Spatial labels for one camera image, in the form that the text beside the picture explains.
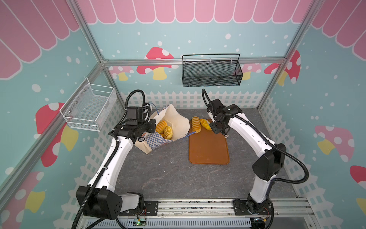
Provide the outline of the yellow fake croissant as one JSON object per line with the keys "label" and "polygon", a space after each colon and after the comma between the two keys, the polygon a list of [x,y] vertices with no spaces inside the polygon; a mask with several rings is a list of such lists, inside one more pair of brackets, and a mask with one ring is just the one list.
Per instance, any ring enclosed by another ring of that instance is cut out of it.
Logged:
{"label": "yellow fake croissant", "polygon": [[211,131],[210,122],[207,119],[200,119],[201,126],[203,126],[206,130]]}

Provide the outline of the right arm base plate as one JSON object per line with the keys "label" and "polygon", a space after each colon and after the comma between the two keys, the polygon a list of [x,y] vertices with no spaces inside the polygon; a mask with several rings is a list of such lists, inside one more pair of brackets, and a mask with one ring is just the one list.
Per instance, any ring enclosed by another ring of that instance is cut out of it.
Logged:
{"label": "right arm base plate", "polygon": [[270,200],[265,200],[262,203],[256,203],[254,200],[235,199],[233,201],[234,213],[236,216],[244,215],[264,215],[270,216],[273,210],[273,204]]}

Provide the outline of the ridged yellow fake bread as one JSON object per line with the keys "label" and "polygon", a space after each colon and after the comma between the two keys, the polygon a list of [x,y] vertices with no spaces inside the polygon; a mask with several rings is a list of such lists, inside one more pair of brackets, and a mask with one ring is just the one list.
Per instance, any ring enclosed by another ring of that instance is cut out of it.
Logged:
{"label": "ridged yellow fake bread", "polygon": [[201,132],[201,122],[198,116],[194,116],[191,119],[191,128],[192,132],[199,133]]}

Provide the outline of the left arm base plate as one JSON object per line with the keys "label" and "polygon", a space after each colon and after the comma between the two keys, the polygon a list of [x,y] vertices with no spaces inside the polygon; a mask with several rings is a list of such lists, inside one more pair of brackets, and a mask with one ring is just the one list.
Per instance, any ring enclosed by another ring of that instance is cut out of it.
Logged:
{"label": "left arm base plate", "polygon": [[139,203],[139,205],[136,209],[123,211],[119,214],[119,216],[121,216],[121,217],[157,216],[158,205],[159,205],[158,201],[155,201],[155,200],[146,201],[145,200],[143,204]]}

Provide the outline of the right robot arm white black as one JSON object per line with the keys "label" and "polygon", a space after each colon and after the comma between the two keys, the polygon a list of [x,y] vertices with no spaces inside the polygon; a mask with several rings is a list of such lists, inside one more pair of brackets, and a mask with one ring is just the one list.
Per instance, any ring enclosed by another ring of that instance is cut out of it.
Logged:
{"label": "right robot arm white black", "polygon": [[[277,144],[266,137],[249,121],[237,105],[224,106],[219,99],[211,100],[205,89],[202,90],[202,97],[207,112],[212,119],[209,125],[212,131],[215,134],[228,136],[230,130],[235,130],[258,157],[252,165],[255,179],[247,201],[242,202],[239,199],[233,201],[237,215],[241,214],[242,211],[247,211],[251,215],[258,215],[263,209],[272,209],[269,194],[275,182],[302,184],[309,179],[309,170],[305,164],[288,153],[284,144]],[[277,175],[283,168],[287,157],[296,162],[304,171],[304,176],[300,180],[278,178]]]}

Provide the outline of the checkered paper bag blue handles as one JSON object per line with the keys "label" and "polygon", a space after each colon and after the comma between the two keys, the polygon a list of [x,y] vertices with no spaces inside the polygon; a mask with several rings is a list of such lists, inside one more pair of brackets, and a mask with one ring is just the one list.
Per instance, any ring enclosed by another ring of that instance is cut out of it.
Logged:
{"label": "checkered paper bag blue handles", "polygon": [[151,120],[156,121],[153,132],[143,134],[144,141],[135,143],[135,146],[146,154],[186,137],[190,130],[188,118],[180,115],[172,104],[154,112]]}

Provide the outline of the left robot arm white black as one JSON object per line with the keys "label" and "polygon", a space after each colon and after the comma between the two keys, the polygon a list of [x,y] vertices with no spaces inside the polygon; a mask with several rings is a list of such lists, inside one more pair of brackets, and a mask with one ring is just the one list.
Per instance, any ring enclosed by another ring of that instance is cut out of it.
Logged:
{"label": "left robot arm white black", "polygon": [[125,102],[124,116],[108,133],[112,143],[106,158],[88,185],[76,191],[80,208],[72,223],[73,229],[77,228],[82,215],[97,218],[95,224],[98,224],[105,219],[117,220],[126,212],[140,215],[145,211],[143,194],[114,192],[128,153],[135,143],[145,140],[145,133],[153,133],[156,127],[156,121],[150,119],[151,106],[142,90],[132,91]]}

